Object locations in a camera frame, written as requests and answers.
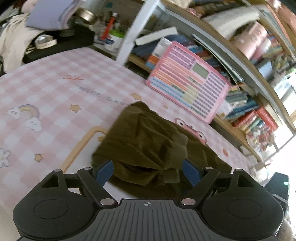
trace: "cartoon eye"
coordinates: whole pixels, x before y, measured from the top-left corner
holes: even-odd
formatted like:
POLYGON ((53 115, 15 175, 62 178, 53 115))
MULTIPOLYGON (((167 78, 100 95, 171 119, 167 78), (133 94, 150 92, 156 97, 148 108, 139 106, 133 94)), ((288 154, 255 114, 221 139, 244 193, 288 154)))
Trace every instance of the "cartoon eye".
POLYGON ((185 122, 182 121, 181 119, 177 119, 177 120, 176 120, 176 123, 177 123, 179 126, 185 126, 185 125, 186 125, 185 122))
POLYGON ((200 139, 205 140, 205 135, 203 133, 199 133, 198 136, 200 137, 200 139))

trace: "red pen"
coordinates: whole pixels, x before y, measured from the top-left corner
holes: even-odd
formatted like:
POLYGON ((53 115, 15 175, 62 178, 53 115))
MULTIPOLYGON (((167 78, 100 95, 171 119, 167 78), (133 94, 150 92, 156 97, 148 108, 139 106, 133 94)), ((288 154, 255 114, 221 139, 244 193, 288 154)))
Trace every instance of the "red pen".
POLYGON ((105 29, 105 32, 103 33, 103 35, 101 37, 101 40, 105 40, 107 38, 107 36, 108 36, 108 34, 110 32, 111 26, 112 26, 116 16, 117 16, 116 12, 112 13, 112 17, 110 18, 110 21, 109 21, 109 23, 108 23, 108 25, 107 25, 107 27, 105 29))

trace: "pink periodic table board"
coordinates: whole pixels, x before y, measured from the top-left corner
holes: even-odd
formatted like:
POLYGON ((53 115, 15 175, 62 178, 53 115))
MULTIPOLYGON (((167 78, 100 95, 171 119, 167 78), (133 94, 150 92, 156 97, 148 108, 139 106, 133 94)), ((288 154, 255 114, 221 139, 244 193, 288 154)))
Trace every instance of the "pink periodic table board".
POLYGON ((209 124, 230 82, 189 49, 173 41, 146 84, 209 124))

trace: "gray display screen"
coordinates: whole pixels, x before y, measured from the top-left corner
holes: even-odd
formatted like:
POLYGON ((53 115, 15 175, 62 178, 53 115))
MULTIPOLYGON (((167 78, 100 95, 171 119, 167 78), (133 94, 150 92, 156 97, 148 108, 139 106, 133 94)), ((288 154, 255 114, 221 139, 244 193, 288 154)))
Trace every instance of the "gray display screen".
POLYGON ((192 68, 192 70, 197 73, 198 75, 200 75, 201 77, 203 77, 204 79, 207 78, 207 75, 209 74, 208 71, 206 71, 203 67, 201 67, 199 64, 195 64, 192 68))

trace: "silver screw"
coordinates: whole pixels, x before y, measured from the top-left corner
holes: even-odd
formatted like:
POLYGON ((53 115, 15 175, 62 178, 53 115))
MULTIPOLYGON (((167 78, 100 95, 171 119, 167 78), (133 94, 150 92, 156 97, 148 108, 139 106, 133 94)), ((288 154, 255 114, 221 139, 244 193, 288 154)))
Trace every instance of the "silver screw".
POLYGON ((184 198, 181 203, 186 206, 191 206, 195 204, 195 200, 192 198, 184 198))
POLYGON ((115 201, 111 198, 104 198, 101 200, 101 204, 104 205, 104 206, 109 206, 109 205, 112 205, 114 204, 115 201))

